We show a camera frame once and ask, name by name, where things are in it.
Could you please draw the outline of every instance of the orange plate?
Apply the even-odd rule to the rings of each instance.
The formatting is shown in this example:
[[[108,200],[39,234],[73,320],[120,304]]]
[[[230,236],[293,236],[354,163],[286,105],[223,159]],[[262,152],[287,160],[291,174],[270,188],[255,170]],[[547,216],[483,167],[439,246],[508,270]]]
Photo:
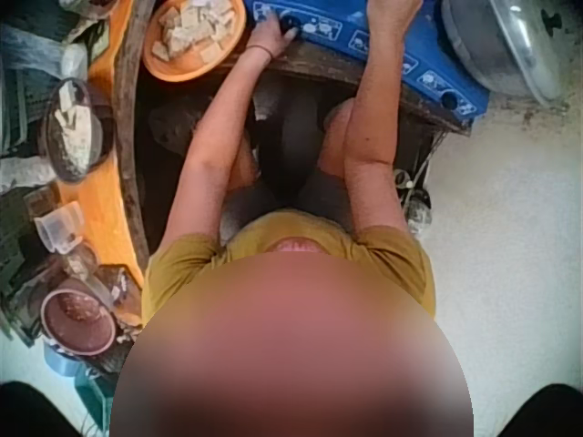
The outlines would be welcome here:
[[[214,62],[204,64],[200,58],[200,50],[210,46],[213,41],[210,38],[200,41],[193,45],[182,55],[165,62],[158,59],[152,54],[152,46],[156,41],[162,39],[162,26],[159,24],[159,18],[166,13],[172,6],[180,9],[180,5],[186,0],[168,0],[164,5],[158,8],[156,14],[152,16],[149,22],[146,37],[144,39],[144,64],[148,71],[158,79],[167,82],[183,82],[191,80],[208,73],[215,66],[220,64],[233,51],[245,29],[245,20],[247,14],[242,0],[230,0],[233,10],[235,11],[235,30],[231,35],[225,36],[220,41],[220,46],[224,47],[223,53]]]

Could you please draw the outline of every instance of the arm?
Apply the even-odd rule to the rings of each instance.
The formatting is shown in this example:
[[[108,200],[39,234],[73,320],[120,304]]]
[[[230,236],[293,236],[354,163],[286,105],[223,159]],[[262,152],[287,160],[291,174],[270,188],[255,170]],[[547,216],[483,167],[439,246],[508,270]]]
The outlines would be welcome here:
[[[283,52],[297,30],[281,35],[278,19],[270,15],[257,25],[248,43],[198,123],[180,173],[160,247],[187,234],[216,238],[230,171],[243,136],[253,89],[263,69]]]
[[[408,231],[393,178],[404,34],[421,0],[370,0],[371,46],[345,137],[344,173],[357,233]]]

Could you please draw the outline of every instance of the mustard yellow t-shirt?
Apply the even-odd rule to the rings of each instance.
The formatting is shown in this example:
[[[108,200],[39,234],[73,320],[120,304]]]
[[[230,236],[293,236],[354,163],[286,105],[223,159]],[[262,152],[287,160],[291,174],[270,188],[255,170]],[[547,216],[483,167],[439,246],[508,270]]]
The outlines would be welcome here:
[[[353,239],[325,218],[284,210],[258,218],[224,248],[209,236],[192,234],[155,253],[142,292],[144,323],[197,275],[236,259],[267,252],[287,238],[311,239],[330,255],[373,269],[435,315],[435,286],[429,258],[410,234],[379,226],[366,229]]]

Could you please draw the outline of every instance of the blue induction cooktop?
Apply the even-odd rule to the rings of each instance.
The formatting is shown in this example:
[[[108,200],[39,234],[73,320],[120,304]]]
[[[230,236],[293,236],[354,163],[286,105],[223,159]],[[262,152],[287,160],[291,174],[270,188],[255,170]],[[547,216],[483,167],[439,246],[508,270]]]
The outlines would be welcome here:
[[[302,38],[365,61],[369,33],[366,0],[244,0],[255,21],[275,11],[302,26]],[[471,120],[487,110],[489,93],[455,61],[441,30],[439,0],[425,0],[405,39],[403,81],[450,110]]]

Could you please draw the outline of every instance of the white floor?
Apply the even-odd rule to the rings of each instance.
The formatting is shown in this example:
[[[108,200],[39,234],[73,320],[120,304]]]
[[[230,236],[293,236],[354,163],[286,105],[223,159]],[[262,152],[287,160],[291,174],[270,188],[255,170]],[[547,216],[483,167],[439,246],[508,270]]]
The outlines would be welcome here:
[[[0,334],[0,382],[9,381],[26,382],[42,392],[77,430],[83,426],[86,431],[94,424],[75,391],[73,378],[61,377],[45,364],[41,340],[28,349],[18,338],[10,341]]]
[[[476,436],[497,435],[549,383],[583,389],[576,50],[562,55],[565,115],[493,97],[472,136],[449,136],[432,161],[434,223],[424,246],[437,322],[464,370]]]

